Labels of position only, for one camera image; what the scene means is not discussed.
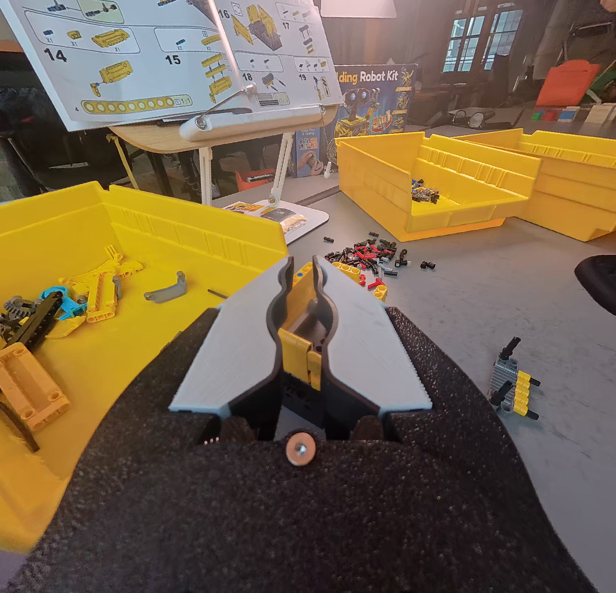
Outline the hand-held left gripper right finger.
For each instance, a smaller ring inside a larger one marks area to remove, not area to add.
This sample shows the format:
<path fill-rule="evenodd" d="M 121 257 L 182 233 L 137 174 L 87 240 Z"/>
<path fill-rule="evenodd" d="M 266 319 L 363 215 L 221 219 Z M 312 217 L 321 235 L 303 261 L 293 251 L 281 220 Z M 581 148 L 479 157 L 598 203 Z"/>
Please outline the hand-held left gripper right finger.
<path fill-rule="evenodd" d="M 386 305 L 323 257 L 313 257 L 313 316 L 326 335 L 320 393 L 327 438 L 347 439 L 359 420 L 429 411 L 432 401 Z"/>

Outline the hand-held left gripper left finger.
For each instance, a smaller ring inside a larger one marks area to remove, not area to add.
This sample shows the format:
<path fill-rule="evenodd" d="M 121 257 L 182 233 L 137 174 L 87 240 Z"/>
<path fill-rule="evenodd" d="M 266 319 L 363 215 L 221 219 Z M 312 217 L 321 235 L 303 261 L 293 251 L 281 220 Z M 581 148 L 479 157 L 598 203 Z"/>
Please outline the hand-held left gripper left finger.
<path fill-rule="evenodd" d="M 216 310 L 203 343 L 169 405 L 170 412 L 247 421 L 259 440 L 273 440 L 283 403 L 279 329 L 288 318 L 295 273 L 286 256 Z"/>

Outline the yellow black lego model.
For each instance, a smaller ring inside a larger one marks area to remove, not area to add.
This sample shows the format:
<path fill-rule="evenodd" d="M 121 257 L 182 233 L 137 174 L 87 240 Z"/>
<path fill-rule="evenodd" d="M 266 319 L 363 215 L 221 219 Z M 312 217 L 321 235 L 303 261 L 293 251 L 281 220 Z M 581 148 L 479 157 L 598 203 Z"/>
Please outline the yellow black lego model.
<path fill-rule="evenodd" d="M 283 350 L 283 407 L 319 429 L 327 438 L 323 428 L 320 393 L 321 348 L 326 332 L 313 316 L 314 298 L 312 259 L 293 277 L 291 293 L 287 298 L 288 319 L 278 332 Z M 385 439 L 384 422 L 374 416 L 366 416 L 358 421 L 350 437 L 345 440 Z"/>

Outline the yellow plastic bin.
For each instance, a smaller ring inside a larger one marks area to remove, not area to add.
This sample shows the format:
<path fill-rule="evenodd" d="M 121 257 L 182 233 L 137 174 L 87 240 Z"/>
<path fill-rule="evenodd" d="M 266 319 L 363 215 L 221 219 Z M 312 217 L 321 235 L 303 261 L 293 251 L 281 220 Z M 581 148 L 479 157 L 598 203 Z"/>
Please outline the yellow plastic bin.
<path fill-rule="evenodd" d="M 517 149 L 538 157 L 615 167 L 615 139 L 535 131 L 523 134 Z"/>
<path fill-rule="evenodd" d="M 241 214 L 96 182 L 1 204 L 1 305 L 32 300 L 107 260 L 112 245 L 143 270 L 121 280 L 113 318 L 60 321 L 34 351 L 71 408 L 32 432 L 1 392 L 1 550 L 27 552 L 49 525 L 88 441 L 129 383 L 178 333 L 287 254 L 281 228 Z M 182 271 L 187 294 L 143 294 Z"/>
<path fill-rule="evenodd" d="M 517 149 L 522 129 L 483 132 L 458 139 L 540 158 L 542 167 L 521 218 L 588 242 L 615 231 L 615 167 L 538 157 Z"/>
<path fill-rule="evenodd" d="M 499 227 L 521 216 L 540 158 L 422 132 L 336 139 L 339 188 L 395 239 L 417 241 Z M 439 190 L 412 201 L 412 180 Z"/>

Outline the grey curved lego piece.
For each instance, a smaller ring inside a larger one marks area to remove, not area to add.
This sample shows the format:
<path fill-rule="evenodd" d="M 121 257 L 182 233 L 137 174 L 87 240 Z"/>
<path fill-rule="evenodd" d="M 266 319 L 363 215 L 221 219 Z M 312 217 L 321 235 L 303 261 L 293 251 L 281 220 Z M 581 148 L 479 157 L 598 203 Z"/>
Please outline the grey curved lego piece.
<path fill-rule="evenodd" d="M 176 282 L 173 285 L 145 292 L 143 294 L 144 299 L 154 304 L 164 304 L 185 296 L 188 289 L 186 276 L 182 271 L 178 271 L 176 276 Z"/>

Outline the pile of small lego pins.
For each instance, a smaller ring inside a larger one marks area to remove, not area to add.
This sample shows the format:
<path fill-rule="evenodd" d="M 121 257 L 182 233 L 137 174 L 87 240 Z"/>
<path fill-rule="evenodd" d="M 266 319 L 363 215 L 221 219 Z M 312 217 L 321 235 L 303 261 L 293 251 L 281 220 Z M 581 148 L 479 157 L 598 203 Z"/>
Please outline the pile of small lego pins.
<path fill-rule="evenodd" d="M 384 302 L 388 289 L 383 278 L 396 278 L 401 268 L 410 267 L 412 263 L 407 255 L 407 249 L 369 232 L 366 239 L 342 250 L 332 250 L 325 259 Z"/>

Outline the yellow lego connector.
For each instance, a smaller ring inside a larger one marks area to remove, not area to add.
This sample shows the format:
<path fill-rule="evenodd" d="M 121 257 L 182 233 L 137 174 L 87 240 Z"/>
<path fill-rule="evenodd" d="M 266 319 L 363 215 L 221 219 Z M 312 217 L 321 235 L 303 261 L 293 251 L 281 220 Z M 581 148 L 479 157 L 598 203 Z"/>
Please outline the yellow lego connector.
<path fill-rule="evenodd" d="M 86 322 L 98 323 L 113 318 L 119 299 L 121 280 L 143 270 L 137 260 L 123 260 L 123 255 L 114 246 L 104 248 L 107 260 L 98 267 L 75 276 L 60 278 L 58 283 L 66 286 L 77 296 L 85 296 Z"/>

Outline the lego sticker sheet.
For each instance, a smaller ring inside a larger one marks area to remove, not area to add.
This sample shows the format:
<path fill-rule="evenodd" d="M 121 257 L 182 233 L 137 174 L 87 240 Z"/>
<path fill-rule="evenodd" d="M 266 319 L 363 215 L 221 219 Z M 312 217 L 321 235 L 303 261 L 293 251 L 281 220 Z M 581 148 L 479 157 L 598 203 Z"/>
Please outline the lego sticker sheet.
<path fill-rule="evenodd" d="M 285 235 L 303 228 L 308 223 L 308 219 L 292 209 L 272 206 L 265 206 L 261 204 L 247 204 L 244 202 L 236 202 L 224 207 L 227 211 L 237 212 L 239 214 L 246 214 L 249 216 L 266 219 L 281 225 L 283 233 Z"/>

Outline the teal lego piece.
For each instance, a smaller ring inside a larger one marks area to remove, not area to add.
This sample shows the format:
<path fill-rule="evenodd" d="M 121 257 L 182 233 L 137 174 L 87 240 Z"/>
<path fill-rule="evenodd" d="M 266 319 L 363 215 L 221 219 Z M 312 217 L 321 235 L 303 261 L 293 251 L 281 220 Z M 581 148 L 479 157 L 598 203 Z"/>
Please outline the teal lego piece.
<path fill-rule="evenodd" d="M 88 308 L 88 297 L 81 297 L 78 301 L 74 301 L 67 287 L 65 286 L 54 286 L 48 288 L 39 295 L 40 300 L 44 300 L 48 298 L 51 294 L 54 293 L 62 294 L 62 302 L 60 305 L 60 314 L 57 315 L 57 319 L 60 321 L 73 319 L 76 317 L 80 317 L 85 314 Z"/>

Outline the black lego beam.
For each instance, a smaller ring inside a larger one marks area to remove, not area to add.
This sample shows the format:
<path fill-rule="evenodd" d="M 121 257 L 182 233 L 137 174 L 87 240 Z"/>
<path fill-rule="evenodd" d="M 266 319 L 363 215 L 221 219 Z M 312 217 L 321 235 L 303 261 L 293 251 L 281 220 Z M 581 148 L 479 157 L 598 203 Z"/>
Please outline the black lego beam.
<path fill-rule="evenodd" d="M 42 344 L 45 336 L 56 322 L 55 317 L 60 310 L 63 297 L 64 294 L 61 291 L 54 291 L 48 294 L 39 303 L 36 312 L 8 340 L 7 346 L 20 343 L 30 352 L 34 352 Z"/>

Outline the dark grey lego gear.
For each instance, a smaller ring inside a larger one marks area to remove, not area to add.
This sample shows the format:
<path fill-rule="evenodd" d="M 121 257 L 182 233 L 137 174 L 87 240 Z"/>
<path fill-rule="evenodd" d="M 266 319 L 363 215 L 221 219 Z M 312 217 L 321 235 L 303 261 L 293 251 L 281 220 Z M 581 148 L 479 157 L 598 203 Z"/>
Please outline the dark grey lego gear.
<path fill-rule="evenodd" d="M 40 302 L 40 299 L 32 301 L 20 296 L 13 296 L 4 303 L 4 321 L 14 325 L 26 320 L 35 314 Z"/>

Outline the blue lego set box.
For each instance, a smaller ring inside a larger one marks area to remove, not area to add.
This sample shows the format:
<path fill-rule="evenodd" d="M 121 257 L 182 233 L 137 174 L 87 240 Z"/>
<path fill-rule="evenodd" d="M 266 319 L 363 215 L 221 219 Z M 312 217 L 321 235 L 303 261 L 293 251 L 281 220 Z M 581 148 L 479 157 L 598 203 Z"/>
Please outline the blue lego set box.
<path fill-rule="evenodd" d="M 326 127 L 298 131 L 288 163 L 289 175 L 322 174 L 328 163 L 337 167 L 337 138 L 403 133 L 420 64 L 337 65 L 343 97 Z"/>

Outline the lego instruction booklet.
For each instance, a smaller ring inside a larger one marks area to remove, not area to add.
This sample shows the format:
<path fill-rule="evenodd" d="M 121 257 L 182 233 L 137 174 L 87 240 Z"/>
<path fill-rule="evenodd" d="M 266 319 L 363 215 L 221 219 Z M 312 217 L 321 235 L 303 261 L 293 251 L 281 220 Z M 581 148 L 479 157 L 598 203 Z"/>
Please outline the lego instruction booklet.
<path fill-rule="evenodd" d="M 343 97 L 316 6 L 294 0 L 1 0 L 71 130 Z"/>

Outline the red plastic crate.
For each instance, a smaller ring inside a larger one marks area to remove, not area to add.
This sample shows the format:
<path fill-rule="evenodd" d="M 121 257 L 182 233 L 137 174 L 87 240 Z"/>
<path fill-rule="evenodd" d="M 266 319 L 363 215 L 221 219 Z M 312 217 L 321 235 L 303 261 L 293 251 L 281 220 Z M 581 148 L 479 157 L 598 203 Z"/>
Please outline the red plastic crate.
<path fill-rule="evenodd" d="M 276 170 L 274 168 L 261 169 L 257 171 L 240 172 L 235 171 L 236 185 L 238 191 L 255 189 L 263 185 L 273 186 Z"/>

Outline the black goggles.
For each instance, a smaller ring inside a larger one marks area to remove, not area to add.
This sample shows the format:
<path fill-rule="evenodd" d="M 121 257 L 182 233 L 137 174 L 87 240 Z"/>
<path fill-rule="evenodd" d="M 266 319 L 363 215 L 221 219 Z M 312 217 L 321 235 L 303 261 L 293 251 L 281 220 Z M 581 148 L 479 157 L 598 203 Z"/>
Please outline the black goggles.
<path fill-rule="evenodd" d="M 479 109 L 475 112 L 468 113 L 464 109 L 459 109 L 453 112 L 451 124 L 458 127 L 467 127 L 470 129 L 496 129 L 498 123 L 490 122 L 496 115 L 495 110 Z"/>

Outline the small coloured cubes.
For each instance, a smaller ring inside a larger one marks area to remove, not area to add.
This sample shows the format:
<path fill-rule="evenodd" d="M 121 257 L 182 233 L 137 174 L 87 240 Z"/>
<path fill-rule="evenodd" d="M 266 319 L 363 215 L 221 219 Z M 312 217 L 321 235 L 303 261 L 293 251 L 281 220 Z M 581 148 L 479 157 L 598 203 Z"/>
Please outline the small coloured cubes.
<path fill-rule="evenodd" d="M 575 120 L 580 108 L 578 106 L 540 107 L 531 115 L 532 121 L 555 121 L 569 123 Z"/>

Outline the orange plastic container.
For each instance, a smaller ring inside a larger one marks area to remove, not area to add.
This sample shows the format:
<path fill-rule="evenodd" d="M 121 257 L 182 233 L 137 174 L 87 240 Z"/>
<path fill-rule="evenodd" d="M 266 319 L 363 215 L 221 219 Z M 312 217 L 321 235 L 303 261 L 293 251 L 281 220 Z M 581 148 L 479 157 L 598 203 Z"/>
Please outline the orange plastic container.
<path fill-rule="evenodd" d="M 595 80 L 599 64 L 586 60 L 571 60 L 552 67 L 536 99 L 537 107 L 578 106 Z"/>

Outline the orange lego frame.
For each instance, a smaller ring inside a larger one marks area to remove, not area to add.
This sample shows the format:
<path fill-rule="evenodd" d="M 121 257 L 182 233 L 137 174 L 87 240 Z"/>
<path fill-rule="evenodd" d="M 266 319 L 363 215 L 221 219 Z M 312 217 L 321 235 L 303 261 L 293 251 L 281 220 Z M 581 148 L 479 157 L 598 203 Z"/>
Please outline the orange lego frame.
<path fill-rule="evenodd" d="M 1 350 L 1 392 L 31 432 L 68 411 L 71 403 L 22 343 Z"/>

